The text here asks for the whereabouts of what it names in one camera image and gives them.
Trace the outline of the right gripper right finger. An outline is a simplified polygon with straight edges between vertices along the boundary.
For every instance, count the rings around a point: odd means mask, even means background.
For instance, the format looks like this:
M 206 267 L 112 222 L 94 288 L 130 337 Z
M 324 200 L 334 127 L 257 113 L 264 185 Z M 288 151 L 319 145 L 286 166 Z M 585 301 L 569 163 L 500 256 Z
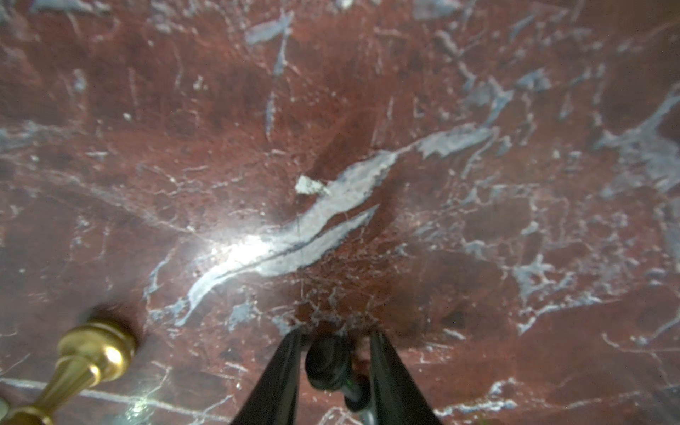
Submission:
M 377 424 L 441 424 L 384 333 L 370 337 L 370 384 Z

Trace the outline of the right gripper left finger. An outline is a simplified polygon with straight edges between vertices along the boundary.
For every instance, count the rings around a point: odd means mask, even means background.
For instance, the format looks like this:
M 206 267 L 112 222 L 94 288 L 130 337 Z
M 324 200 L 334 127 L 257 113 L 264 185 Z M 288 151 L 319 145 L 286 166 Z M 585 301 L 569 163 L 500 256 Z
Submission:
M 292 425 L 296 422 L 301 352 L 302 331 L 295 329 L 281 341 L 232 424 Z

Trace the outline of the black chess piece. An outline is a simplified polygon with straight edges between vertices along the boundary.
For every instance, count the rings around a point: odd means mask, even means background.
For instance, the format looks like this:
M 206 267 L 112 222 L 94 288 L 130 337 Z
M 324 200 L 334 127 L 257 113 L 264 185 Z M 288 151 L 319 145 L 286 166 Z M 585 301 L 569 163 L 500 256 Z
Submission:
M 369 409 L 372 396 L 370 381 L 353 369 L 352 356 L 348 338 L 322 335 L 315 338 L 309 347 L 305 370 L 313 388 L 341 392 L 347 408 L 357 413 Z

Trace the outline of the gold metal chess piece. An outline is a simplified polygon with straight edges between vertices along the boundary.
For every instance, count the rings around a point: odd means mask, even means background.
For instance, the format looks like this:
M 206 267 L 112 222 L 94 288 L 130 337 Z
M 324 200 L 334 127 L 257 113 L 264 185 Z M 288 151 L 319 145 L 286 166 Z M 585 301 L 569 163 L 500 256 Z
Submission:
M 30 405 L 13 407 L 3 424 L 53 424 L 55 413 L 86 389 L 121 378 L 138 349 L 134 332 L 113 319 L 90 319 L 58 342 L 54 374 Z

